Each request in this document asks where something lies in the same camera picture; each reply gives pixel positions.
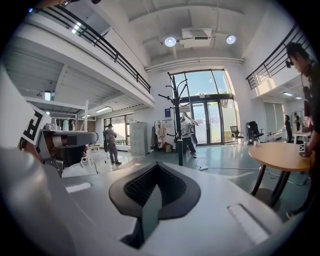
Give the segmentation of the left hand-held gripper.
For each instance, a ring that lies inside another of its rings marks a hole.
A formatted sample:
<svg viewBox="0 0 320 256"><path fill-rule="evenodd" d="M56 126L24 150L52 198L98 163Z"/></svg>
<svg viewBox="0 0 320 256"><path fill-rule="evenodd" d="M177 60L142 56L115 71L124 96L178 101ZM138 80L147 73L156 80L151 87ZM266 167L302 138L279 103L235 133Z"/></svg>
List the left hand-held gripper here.
<svg viewBox="0 0 320 256"><path fill-rule="evenodd" d="M28 105L34 113L18 147L32 154L42 164L54 167L62 176L65 168L81 162L85 147L97 142L99 135L87 131L57 131L48 114L30 102Z"/></svg>

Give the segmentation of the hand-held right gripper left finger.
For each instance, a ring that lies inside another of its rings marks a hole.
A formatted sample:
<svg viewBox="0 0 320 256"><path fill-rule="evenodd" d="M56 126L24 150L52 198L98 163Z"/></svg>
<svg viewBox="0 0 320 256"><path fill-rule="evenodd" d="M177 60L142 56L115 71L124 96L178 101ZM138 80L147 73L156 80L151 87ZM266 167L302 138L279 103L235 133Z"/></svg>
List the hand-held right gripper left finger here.
<svg viewBox="0 0 320 256"><path fill-rule="evenodd" d="M98 227L53 166L17 148L0 150L0 199L18 230L43 255L144 255Z"/></svg>

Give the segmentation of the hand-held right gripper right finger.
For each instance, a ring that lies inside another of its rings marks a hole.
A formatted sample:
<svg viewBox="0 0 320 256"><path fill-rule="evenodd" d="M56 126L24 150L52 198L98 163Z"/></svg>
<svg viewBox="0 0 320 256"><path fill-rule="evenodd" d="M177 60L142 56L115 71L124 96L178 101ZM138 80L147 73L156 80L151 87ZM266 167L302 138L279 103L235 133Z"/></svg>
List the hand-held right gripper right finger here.
<svg viewBox="0 0 320 256"><path fill-rule="evenodd" d="M196 181L201 195L184 217L161 220L140 251L152 256L245 256L285 227L275 211L223 175L165 166Z"/></svg>

